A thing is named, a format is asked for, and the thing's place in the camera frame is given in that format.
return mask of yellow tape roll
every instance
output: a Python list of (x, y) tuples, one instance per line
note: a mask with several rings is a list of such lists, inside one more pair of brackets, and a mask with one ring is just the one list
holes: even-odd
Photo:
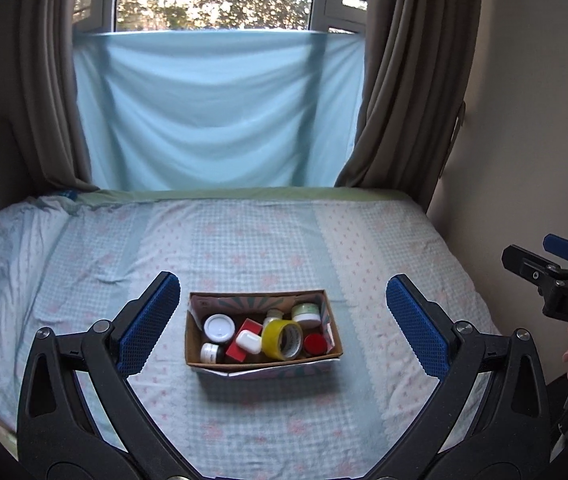
[(302, 350), (302, 327), (288, 319), (274, 319), (262, 330), (262, 352), (271, 359), (291, 361)]

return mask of blue textured pad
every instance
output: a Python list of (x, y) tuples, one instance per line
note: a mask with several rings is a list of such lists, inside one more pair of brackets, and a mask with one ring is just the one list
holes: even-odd
[(547, 253), (559, 256), (568, 262), (568, 240), (557, 235), (546, 235), (543, 245)]
[(167, 276), (120, 340), (120, 374), (129, 376), (142, 371), (178, 303), (180, 282), (173, 275)]
[(426, 374), (442, 380), (449, 368), (448, 344), (397, 277), (386, 286), (386, 305)]

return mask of red lid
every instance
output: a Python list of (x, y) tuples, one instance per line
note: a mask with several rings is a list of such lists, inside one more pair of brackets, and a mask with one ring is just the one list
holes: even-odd
[(328, 345), (321, 334), (309, 334), (304, 338), (304, 350), (312, 356), (324, 355)]

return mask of bed sheet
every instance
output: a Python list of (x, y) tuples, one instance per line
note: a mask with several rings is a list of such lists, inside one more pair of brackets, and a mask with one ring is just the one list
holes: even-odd
[[(0, 212), (0, 421), (14, 430), (35, 331), (112, 319), (161, 270), (182, 299), (141, 374), (129, 378), (168, 439), (204, 475), (344, 478), (368, 471), (430, 396), (384, 299), (407, 274), (453, 320), (496, 333), (468, 275), (410, 200), (96, 200)], [(188, 293), (327, 290), (344, 355), (332, 372), (278, 380), (202, 376), (184, 362)], [(90, 380), (88, 405), (121, 445)], [(464, 435), (480, 377), (446, 446)]]

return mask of green mattress edge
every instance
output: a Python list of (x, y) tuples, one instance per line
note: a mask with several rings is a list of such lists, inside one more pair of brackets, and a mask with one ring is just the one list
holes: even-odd
[(159, 200), (345, 200), (348, 202), (378, 202), (410, 200), (401, 191), (387, 189), (357, 189), (352, 187), (253, 187), (239, 189), (200, 189), (193, 191), (112, 191), (82, 193), (75, 200), (86, 205)]

